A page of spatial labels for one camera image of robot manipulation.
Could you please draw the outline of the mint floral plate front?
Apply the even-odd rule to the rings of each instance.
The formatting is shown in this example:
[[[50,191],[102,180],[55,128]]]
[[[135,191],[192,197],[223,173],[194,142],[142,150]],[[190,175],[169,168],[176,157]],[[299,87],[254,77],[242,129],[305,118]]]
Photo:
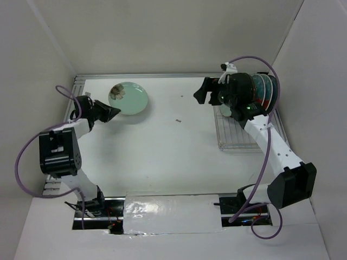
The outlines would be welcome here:
[[[230,108],[226,105],[220,105],[220,112],[225,117],[231,117],[232,116],[232,112],[231,112]]]

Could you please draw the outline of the black rim beige plate front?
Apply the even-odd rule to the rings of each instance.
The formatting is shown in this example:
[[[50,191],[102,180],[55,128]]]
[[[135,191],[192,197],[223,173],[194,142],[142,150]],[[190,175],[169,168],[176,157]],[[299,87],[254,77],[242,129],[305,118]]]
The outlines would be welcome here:
[[[257,94],[257,79],[255,77],[255,75],[251,76],[252,81],[253,81],[253,101],[256,101],[258,98],[258,94]]]

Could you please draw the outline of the red teal plate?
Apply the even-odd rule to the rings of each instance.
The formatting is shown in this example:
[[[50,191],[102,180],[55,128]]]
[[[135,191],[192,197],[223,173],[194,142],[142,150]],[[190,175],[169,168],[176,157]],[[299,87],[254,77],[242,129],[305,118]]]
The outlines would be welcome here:
[[[255,83],[255,100],[263,105],[266,96],[265,82],[260,74],[254,74],[252,78]]]
[[[273,82],[272,79],[266,74],[260,74],[265,84],[265,99],[263,108],[267,111],[270,107],[273,97]]]

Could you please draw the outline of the dark teal plate front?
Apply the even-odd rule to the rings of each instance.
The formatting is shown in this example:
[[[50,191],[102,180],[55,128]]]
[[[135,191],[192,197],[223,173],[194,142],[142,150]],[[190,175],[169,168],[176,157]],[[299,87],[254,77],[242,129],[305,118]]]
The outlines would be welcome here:
[[[267,111],[270,113],[274,109],[274,106],[277,102],[279,88],[278,88],[278,81],[276,80],[276,78],[272,75],[269,75],[269,78],[271,79],[271,82],[272,82],[272,98],[269,103]]]

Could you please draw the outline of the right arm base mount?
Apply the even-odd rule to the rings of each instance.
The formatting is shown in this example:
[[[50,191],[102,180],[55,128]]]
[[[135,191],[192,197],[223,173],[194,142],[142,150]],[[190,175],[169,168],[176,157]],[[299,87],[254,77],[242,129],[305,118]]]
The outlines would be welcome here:
[[[213,203],[221,213],[222,227],[251,226],[254,220],[258,220],[255,225],[272,225],[272,220],[267,206],[257,207],[241,213],[232,223],[229,219],[238,212],[243,203],[236,197],[219,197]]]

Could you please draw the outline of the mint floral plate back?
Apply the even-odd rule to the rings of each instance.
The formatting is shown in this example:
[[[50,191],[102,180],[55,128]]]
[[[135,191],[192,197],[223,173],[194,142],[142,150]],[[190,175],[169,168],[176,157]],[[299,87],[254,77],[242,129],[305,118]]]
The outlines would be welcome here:
[[[142,112],[149,103],[145,89],[133,82],[121,82],[114,85],[108,94],[111,107],[120,110],[122,115],[135,115]]]

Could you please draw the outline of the red teal plate front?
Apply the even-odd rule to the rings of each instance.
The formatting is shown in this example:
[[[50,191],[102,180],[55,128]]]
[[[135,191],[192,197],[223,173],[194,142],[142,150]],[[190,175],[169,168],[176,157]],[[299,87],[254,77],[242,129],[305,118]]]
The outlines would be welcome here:
[[[260,74],[265,84],[265,99],[263,108],[267,111],[270,107],[273,97],[273,82],[272,79],[266,74]]]

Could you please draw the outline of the mint floral plate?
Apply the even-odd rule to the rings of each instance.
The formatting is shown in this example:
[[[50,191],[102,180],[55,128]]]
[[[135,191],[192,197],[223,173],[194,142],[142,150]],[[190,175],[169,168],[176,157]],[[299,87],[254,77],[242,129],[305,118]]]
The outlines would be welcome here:
[[[142,112],[149,103],[145,89],[133,82],[121,82],[114,85],[108,94],[111,107],[120,110],[122,115],[135,115]]]
[[[220,105],[220,112],[225,117],[231,117],[232,116],[232,112],[231,112],[230,108],[226,105]]]

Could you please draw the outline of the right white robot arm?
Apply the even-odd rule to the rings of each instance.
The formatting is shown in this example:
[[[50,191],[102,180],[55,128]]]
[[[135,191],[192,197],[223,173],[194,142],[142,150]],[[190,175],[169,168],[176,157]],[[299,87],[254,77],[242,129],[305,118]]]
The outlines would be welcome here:
[[[237,121],[264,152],[274,179],[270,184],[254,184],[239,189],[237,208],[249,212],[256,203],[271,203],[277,209],[290,206],[312,196],[317,169],[305,163],[283,140],[269,121],[270,113],[255,99],[256,85],[247,73],[227,75],[220,81],[206,77],[193,96],[204,104],[210,95],[212,106],[225,105]]]

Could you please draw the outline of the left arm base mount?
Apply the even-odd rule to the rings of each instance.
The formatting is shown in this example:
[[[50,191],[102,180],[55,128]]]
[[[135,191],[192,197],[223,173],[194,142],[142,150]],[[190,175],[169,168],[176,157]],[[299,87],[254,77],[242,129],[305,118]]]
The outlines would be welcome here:
[[[65,202],[74,210],[72,230],[106,230],[110,234],[122,235],[124,218],[125,197],[106,197],[105,208],[100,214],[93,214],[85,210],[82,220],[82,212],[79,204]]]

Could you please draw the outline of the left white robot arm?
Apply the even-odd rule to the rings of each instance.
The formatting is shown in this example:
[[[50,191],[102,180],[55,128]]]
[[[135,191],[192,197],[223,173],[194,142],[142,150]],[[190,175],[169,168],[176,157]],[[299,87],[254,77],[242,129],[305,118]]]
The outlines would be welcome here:
[[[82,170],[78,139],[89,133],[97,121],[107,123],[121,112],[87,95],[78,96],[70,122],[39,134],[41,171],[66,184],[78,198],[76,208],[100,217],[107,203],[98,185],[92,183]]]

